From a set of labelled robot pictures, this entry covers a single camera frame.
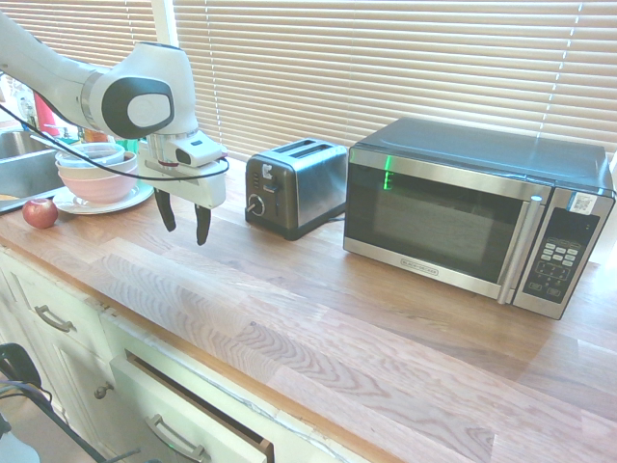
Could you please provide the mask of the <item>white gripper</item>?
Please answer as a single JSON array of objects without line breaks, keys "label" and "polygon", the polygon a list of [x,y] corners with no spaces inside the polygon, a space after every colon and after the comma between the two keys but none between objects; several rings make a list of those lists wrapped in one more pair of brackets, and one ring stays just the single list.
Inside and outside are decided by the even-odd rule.
[{"label": "white gripper", "polygon": [[197,168],[183,164],[163,166],[152,160],[139,161],[139,175],[155,188],[157,208],[168,232],[176,228],[170,194],[195,204],[199,246],[206,242],[209,235],[211,209],[225,201],[227,170],[226,160],[209,162]]}]

